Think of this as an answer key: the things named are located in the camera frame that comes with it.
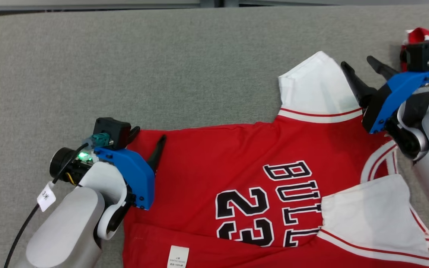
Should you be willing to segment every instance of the white sleeve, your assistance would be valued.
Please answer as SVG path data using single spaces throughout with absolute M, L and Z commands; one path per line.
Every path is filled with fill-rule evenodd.
M 362 114 L 340 66 L 323 51 L 279 76 L 279 89 L 285 117 L 328 123 Z
M 429 241 L 410 207 L 401 175 L 389 175 L 323 197 L 317 236 L 367 258 L 429 266 Z

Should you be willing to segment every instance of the robotic arm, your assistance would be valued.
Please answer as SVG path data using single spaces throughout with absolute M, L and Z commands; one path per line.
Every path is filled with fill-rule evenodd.
M 145 161 L 125 149 L 140 131 L 130 128 L 99 118 L 84 151 L 62 148 L 53 156 L 51 176 L 64 172 L 61 180 L 76 187 L 32 236 L 16 267 L 93 267 L 102 241 L 114 236 L 129 208 L 150 208 L 165 136 Z
M 386 80 L 379 90 L 368 87 L 346 62 L 341 68 L 359 105 L 369 133 L 387 131 L 413 169 L 429 201 L 429 41 L 406 48 L 407 69 L 398 73 L 372 56 L 367 61 Z

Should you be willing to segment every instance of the gray tablecloth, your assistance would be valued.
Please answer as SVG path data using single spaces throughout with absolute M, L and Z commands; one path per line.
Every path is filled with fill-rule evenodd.
M 378 87 L 366 56 L 398 66 L 404 30 L 417 26 L 429 28 L 429 5 L 0 17 L 0 267 L 50 180 L 52 155 L 79 145 L 95 118 L 156 129 L 269 122 L 280 107 L 277 76 L 322 50 Z M 402 171 L 429 226 L 407 161 Z M 70 190 L 58 183 L 58 201 Z M 50 212 L 36 214 L 15 259 Z M 121 267 L 122 246 L 119 230 L 98 265 Z

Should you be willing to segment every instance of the white cable tag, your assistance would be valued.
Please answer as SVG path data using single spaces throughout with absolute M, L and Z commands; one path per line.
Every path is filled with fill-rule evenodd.
M 44 212 L 48 207 L 50 207 L 54 202 L 56 202 L 56 195 L 53 193 L 52 188 L 54 183 L 48 182 L 44 190 L 37 197 L 37 203 L 41 210 Z
M 189 248 L 184 248 L 182 246 L 172 246 L 170 249 L 170 255 L 168 256 L 168 263 L 166 265 L 167 268 L 186 267 L 189 251 Z

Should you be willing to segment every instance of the yellow wire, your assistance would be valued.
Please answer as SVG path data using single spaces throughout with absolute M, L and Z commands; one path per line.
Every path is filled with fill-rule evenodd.
M 69 177 L 70 183 L 72 183 L 72 185 L 75 185 L 74 180 L 72 179 L 72 176 L 66 172 L 67 177 Z

